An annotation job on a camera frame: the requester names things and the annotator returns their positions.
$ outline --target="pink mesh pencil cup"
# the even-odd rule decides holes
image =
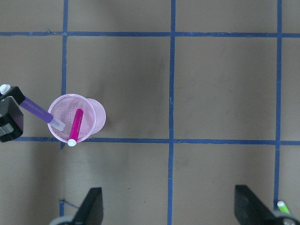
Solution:
[[[59,131],[49,124],[48,127],[53,136],[61,142],[67,143],[69,140],[77,109],[83,110],[77,143],[100,131],[105,124],[106,113],[98,101],[77,94],[60,96],[52,102],[48,112],[62,121],[66,126],[63,131]]]

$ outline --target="marker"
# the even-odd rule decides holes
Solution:
[[[71,133],[69,136],[69,140],[67,142],[68,146],[73,147],[77,144],[81,121],[83,120],[83,110],[77,109],[75,113],[75,117],[73,120],[73,125],[71,128]]]
[[[65,124],[61,122],[59,119],[53,117],[50,113],[48,113],[46,110],[44,110],[42,107],[40,107],[38,104],[34,103],[32,100],[24,96],[21,91],[14,92],[14,93],[8,93],[13,92],[17,87],[11,87],[9,84],[3,84],[0,86],[0,93],[2,95],[5,94],[12,94],[12,97],[17,99],[20,95],[22,95],[22,101],[19,101],[18,104],[22,106],[27,111],[31,112],[33,115],[39,117],[41,120],[45,121],[46,123],[49,123],[54,128],[58,129],[59,131],[63,131],[65,128]]]
[[[277,203],[277,206],[281,212],[291,214],[289,209],[287,208],[287,206],[285,205],[285,203],[283,201],[279,201]]]

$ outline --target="purple marker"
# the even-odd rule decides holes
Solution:
[[[75,113],[74,120],[73,120],[73,125],[72,125],[72,128],[71,128],[71,133],[70,133],[70,136],[69,136],[69,140],[67,142],[68,146],[73,147],[77,144],[82,120],[83,120],[83,110],[82,109],[77,109],[76,113]]]
[[[5,94],[10,90],[10,88],[11,88],[11,86],[9,84],[3,84],[0,86],[0,93],[2,95]],[[24,97],[25,97],[25,100],[20,103],[20,106],[22,106],[24,109],[28,110],[35,116],[39,117],[46,123],[49,123],[51,126],[58,129],[59,131],[63,131],[63,129],[66,126],[63,122],[61,122],[60,120],[53,117],[50,113],[45,111],[42,107],[38,106],[36,103],[31,101],[26,96],[24,96]]]

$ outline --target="mesh cup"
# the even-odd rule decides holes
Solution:
[[[97,117],[93,104],[83,96],[66,94],[57,98],[50,105],[48,112],[66,125],[63,131],[59,131],[48,124],[50,132],[61,142],[68,142],[73,119],[76,110],[79,108],[83,110],[83,118],[78,142],[82,142],[87,139],[95,129]]]

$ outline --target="floor tile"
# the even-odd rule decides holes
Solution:
[[[177,0],[176,31],[276,32],[273,0]]]
[[[170,31],[171,1],[73,0],[68,29],[74,31]]]
[[[275,139],[276,39],[176,40],[175,138]]]
[[[61,94],[61,37],[0,37],[1,83],[18,86],[22,93],[48,111]],[[41,119],[21,108],[23,136],[51,137]]]
[[[300,169],[299,146],[282,146],[280,152],[280,176],[279,176],[279,199],[283,200],[290,212],[300,218],[299,185]]]
[[[177,144],[173,169],[173,225],[232,224],[234,187],[247,185],[271,210],[273,146]]]
[[[166,224],[167,144],[81,143],[62,151],[65,199],[102,187],[105,225]],[[74,212],[67,208],[66,215]]]
[[[281,140],[300,140],[300,40],[282,43]]]
[[[0,32],[62,30],[63,1],[1,0]]]
[[[3,224],[49,224],[62,197],[60,144],[0,143],[0,215]]]
[[[297,0],[282,1],[282,32],[300,32],[300,2]]]
[[[168,138],[169,38],[70,37],[67,93],[100,102],[93,137]]]

